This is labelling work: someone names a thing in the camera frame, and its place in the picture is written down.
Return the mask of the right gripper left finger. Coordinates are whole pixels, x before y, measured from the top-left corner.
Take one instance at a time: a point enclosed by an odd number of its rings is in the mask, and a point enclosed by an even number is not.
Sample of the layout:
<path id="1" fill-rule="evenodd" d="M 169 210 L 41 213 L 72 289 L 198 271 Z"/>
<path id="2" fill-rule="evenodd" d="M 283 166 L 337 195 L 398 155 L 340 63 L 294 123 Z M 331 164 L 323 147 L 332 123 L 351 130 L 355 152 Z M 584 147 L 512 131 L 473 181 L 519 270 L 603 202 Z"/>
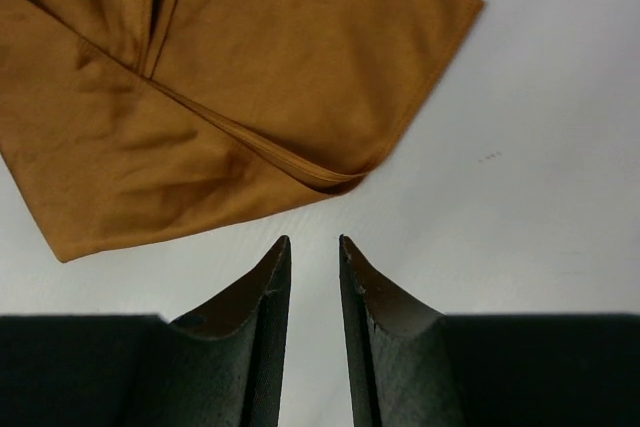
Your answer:
<path id="1" fill-rule="evenodd" d="M 205 303 L 156 315 L 5 316 L 5 426 L 274 426 L 291 245 Z"/>

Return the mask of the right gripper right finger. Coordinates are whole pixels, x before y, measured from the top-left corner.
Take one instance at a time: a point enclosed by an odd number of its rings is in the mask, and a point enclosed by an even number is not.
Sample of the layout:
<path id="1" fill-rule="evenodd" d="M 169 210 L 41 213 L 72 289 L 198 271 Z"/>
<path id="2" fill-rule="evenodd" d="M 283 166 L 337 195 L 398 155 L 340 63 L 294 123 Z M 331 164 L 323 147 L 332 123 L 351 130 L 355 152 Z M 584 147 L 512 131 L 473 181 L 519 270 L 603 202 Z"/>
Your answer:
<path id="1" fill-rule="evenodd" d="M 445 315 L 339 241 L 357 426 L 635 426 L 632 314 Z"/>

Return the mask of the orange-brown cloth napkin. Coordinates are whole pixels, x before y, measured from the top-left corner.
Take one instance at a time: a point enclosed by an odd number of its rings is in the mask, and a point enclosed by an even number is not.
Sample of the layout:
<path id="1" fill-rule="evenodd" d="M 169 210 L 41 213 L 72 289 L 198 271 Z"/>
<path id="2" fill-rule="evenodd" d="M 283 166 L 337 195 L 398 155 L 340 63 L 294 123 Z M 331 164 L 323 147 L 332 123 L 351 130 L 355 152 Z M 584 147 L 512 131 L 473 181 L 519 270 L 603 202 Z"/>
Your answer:
<path id="1" fill-rule="evenodd" d="M 482 0 L 1 0 L 1 154 L 63 262 L 343 194 Z"/>

